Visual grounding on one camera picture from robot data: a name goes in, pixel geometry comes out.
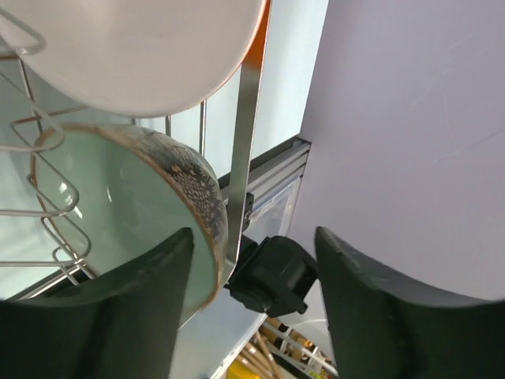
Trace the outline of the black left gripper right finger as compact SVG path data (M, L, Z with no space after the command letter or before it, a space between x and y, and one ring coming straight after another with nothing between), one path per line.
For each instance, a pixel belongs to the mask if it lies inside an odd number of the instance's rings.
M415 280L315 233L318 274L341 378L502 378L504 301Z

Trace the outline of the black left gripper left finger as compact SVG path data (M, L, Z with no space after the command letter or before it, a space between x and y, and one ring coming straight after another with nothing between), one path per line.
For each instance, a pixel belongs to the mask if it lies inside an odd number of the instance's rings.
M167 378L193 257L184 227L96 279L1 303L3 378Z

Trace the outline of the green ceramic bowl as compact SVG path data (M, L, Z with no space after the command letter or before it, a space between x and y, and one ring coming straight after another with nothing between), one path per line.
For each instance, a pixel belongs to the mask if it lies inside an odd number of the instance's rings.
M218 179L194 149L140 126L68 122L60 146L31 158L41 206L68 208L51 222L96 274L122 265L177 230L193 232L188 315L223 285L228 243Z

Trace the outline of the orange and white bowl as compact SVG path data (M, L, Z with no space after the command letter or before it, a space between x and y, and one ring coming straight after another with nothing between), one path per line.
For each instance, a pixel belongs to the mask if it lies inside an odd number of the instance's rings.
M74 100L149 118L218 91L246 56L262 1L4 1L1 35Z

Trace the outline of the aluminium frame rail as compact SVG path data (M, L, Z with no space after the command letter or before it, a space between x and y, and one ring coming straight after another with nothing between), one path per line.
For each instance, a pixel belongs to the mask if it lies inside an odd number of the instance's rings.
M293 137L252 160L246 190L243 232L252 225L256 214L267 201L291 182L303 177L310 149L310 142Z

